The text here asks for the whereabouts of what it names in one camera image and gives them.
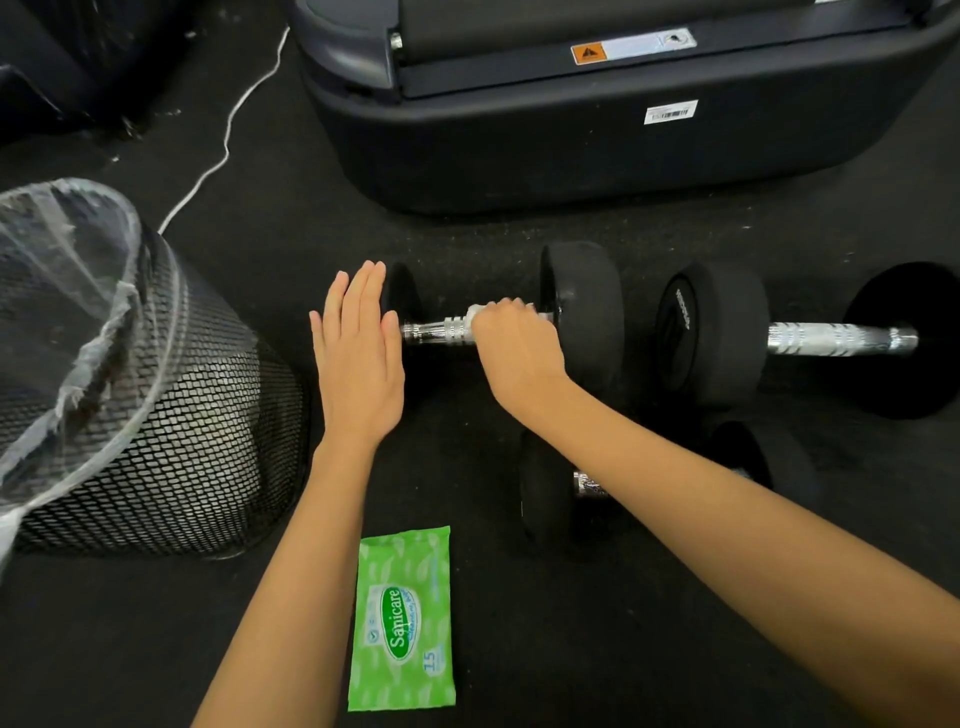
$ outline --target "hand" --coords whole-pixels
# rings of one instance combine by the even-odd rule
[[[340,272],[324,317],[310,311],[324,402],[324,438],[376,448],[403,412],[402,339],[395,311],[380,318],[383,263],[363,264],[353,282]]]
[[[490,302],[473,317],[472,330],[493,396],[522,423],[558,384],[569,383],[557,330],[531,303]]]

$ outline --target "orange warning sticker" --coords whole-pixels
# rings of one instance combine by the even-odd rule
[[[570,48],[573,51],[573,59],[577,65],[587,65],[588,63],[599,63],[607,59],[607,52],[603,49],[603,43],[585,43],[584,45],[575,45]]]

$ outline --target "black wire mesh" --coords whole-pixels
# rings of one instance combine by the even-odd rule
[[[47,202],[71,220],[91,214],[99,219],[104,207],[110,209],[104,189],[97,190],[106,196],[93,208],[75,200],[77,192],[69,188],[54,188]],[[34,214],[29,206],[22,211]],[[49,217],[49,209],[43,214]],[[6,220],[0,215],[0,242],[4,231],[12,239],[9,221],[3,227]],[[108,231],[115,222],[110,220]],[[12,329],[5,325],[16,323],[40,326],[43,336],[62,328],[60,338],[70,339],[54,347],[60,363],[45,376],[20,373],[36,358],[34,345],[43,338],[36,335],[29,337],[32,345],[19,347],[14,371],[8,366],[0,372],[6,374],[6,380],[0,378],[0,460],[14,463],[0,467],[0,515],[5,507],[26,506],[15,544],[20,549],[205,556],[243,550],[270,530],[302,482],[305,390],[162,238],[138,225],[139,241],[127,267],[134,271],[128,277],[134,283],[129,305],[118,309],[114,302],[108,312],[98,295],[107,290],[113,296],[104,281],[124,280],[117,274],[124,267],[110,248],[116,235],[104,245],[104,230],[81,231],[85,227],[81,223],[71,231],[70,255],[64,258],[58,249],[57,256],[83,262],[85,292],[74,269],[66,277],[51,273],[49,255],[36,272],[36,261],[24,251],[32,243],[50,248],[30,237],[36,238],[36,225],[20,231],[19,253],[17,246],[0,245],[0,256],[19,259],[36,279],[19,300],[0,296],[0,336],[7,339]],[[91,244],[82,243],[85,236]],[[81,252],[86,255],[75,255]],[[64,292],[69,305],[59,301],[43,315],[33,306],[46,295],[63,299]],[[74,317],[70,326],[64,311]],[[103,335],[110,326],[110,336]],[[97,329],[99,348],[87,345],[97,354],[88,367],[92,376],[70,390],[65,382],[79,367],[72,361],[73,371],[59,381],[62,353],[75,352],[77,342],[89,342]],[[23,447],[26,428],[37,423],[46,427],[45,435],[26,438],[30,446]],[[17,457],[10,458],[15,450]],[[80,484],[71,486],[73,481]],[[57,488],[65,495],[45,502],[45,494]]]

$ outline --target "forearm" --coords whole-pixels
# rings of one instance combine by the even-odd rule
[[[572,384],[520,419],[851,702],[897,723],[960,719],[960,602],[939,587]]]
[[[333,723],[373,448],[327,440],[194,725]]]

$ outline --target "person's right arm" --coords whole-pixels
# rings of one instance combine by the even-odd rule
[[[960,601],[786,498],[631,422],[564,372],[521,302],[473,336],[497,401],[768,640],[873,719],[960,725]]]

